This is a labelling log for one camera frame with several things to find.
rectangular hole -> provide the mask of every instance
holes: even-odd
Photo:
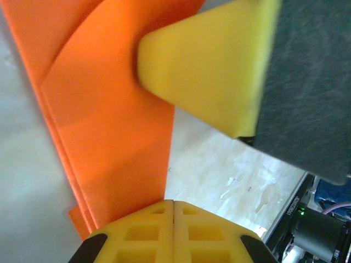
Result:
[[[191,250],[191,263],[230,263],[227,250]]]
[[[211,225],[190,225],[188,227],[190,241],[221,241],[222,230]]]
[[[158,240],[159,225],[135,224],[128,228],[124,237],[125,241]]]
[[[160,208],[158,210],[153,211],[152,214],[164,214],[165,211],[165,208]]]
[[[118,252],[116,263],[155,263],[155,249],[123,249]]]

wire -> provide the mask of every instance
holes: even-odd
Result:
[[[326,214],[334,211],[335,209],[342,208],[342,207],[351,207],[351,202],[342,202],[342,203],[338,203],[338,204],[333,204],[330,207],[328,207],[327,209],[324,209],[322,211],[322,214],[326,215]]]

yellow 3d-printed part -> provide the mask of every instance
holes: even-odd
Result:
[[[235,0],[147,34],[150,92],[232,138],[254,136],[280,0]]]
[[[174,203],[174,263],[251,263],[241,236],[252,231],[185,202]]]
[[[163,201],[91,234],[70,263],[271,263],[252,231],[185,202]]]
[[[173,261],[173,201],[163,201],[96,230],[107,240],[96,263],[168,263]]]

orange fabric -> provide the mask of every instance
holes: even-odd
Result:
[[[78,235],[81,240],[85,240],[89,237],[89,229],[84,221],[83,215],[79,206],[74,207],[71,211],[68,212],[68,216],[70,217],[72,223],[74,224]]]
[[[137,45],[204,0],[0,1],[89,232],[162,200],[174,108]]]

white table surface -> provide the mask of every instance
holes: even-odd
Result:
[[[67,262],[81,243],[76,201],[2,14],[0,87],[0,261]],[[175,116],[166,198],[263,235],[303,171]]]

